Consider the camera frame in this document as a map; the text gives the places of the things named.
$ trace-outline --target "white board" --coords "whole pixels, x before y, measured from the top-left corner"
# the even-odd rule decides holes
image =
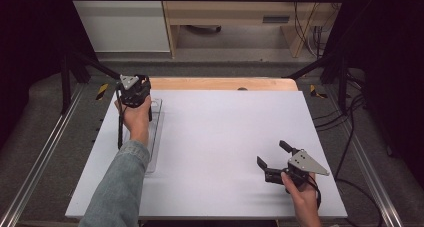
[[[264,181],[256,164],[287,167],[280,140],[330,171],[302,92],[151,91],[163,100],[156,171],[147,175],[142,219],[280,219],[293,217],[282,185]],[[117,111],[111,104],[66,216],[81,218],[117,152]],[[332,174],[317,176],[319,215],[346,217]]]

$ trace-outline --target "gray floor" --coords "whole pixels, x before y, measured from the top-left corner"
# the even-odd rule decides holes
[[[260,76],[281,77],[293,73],[313,61],[304,49],[299,59],[292,59],[278,27],[226,27],[221,33],[209,30],[183,28],[175,59],[166,55],[104,54],[104,64],[124,74],[145,73],[151,76]],[[79,102],[75,114],[56,146],[44,173],[35,188],[21,221],[76,222],[64,216],[70,193],[90,154],[97,129],[101,126],[106,108],[113,94],[109,87],[102,100],[95,100],[101,84],[113,81],[90,69],[93,75]],[[322,86],[316,70],[297,80],[304,92],[311,116],[327,115],[335,110],[329,98],[310,95],[310,85],[317,92],[326,93],[332,86]],[[0,213],[13,201],[21,184],[36,161],[45,141],[59,118],[61,109],[60,76],[36,83],[30,90],[30,102],[6,145],[0,150]],[[348,94],[359,91],[349,85]],[[316,120],[324,123],[335,115]],[[424,226],[424,191],[418,186],[401,159],[386,154],[385,143],[379,130],[364,108],[354,113],[355,133],[375,167],[404,226]],[[330,130],[318,129],[321,144],[334,172],[347,141],[342,126]],[[354,182],[370,193],[352,149],[348,152],[340,177]],[[349,219],[361,226],[376,226],[378,214],[372,203],[354,188],[338,183]],[[324,226],[349,226],[345,220],[323,220]],[[295,226],[295,221],[284,220],[284,226]]]

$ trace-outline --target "metal frame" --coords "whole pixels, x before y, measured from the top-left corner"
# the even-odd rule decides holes
[[[59,117],[56,126],[47,139],[47,142],[44,144],[40,155],[32,166],[32,169],[19,189],[19,192],[16,194],[15,199],[2,216],[0,220],[1,227],[13,227],[18,222],[19,217],[21,216],[29,198],[31,197],[32,192],[37,186],[38,181],[40,180],[44,169],[50,160],[50,157],[52,156],[72,114],[74,113],[76,106],[78,105],[84,89],[85,84],[77,85],[68,111]]]

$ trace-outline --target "human hand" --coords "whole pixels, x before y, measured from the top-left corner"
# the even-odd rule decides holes
[[[281,179],[292,196],[296,219],[301,227],[317,227],[321,226],[321,221],[318,217],[318,207],[315,189],[308,183],[304,183],[299,189],[294,185],[290,176],[286,173],[281,173]]]
[[[130,131],[130,140],[140,141],[145,147],[147,147],[149,141],[149,108],[151,104],[150,95],[137,108],[130,108],[122,104],[124,125]],[[115,106],[119,110],[117,100],[115,101]]]

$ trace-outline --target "human arm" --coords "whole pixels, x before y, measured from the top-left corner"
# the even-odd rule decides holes
[[[122,106],[130,140],[110,164],[79,226],[137,226],[143,180],[150,161],[146,148],[150,104],[149,96],[138,108]]]
[[[310,173],[311,178],[315,179],[315,174]],[[318,216],[318,207],[316,200],[316,191],[309,184],[305,183],[299,187],[294,185],[291,178],[284,172],[281,178],[287,191],[289,191],[296,214],[296,219],[301,227],[319,227],[321,221]]]

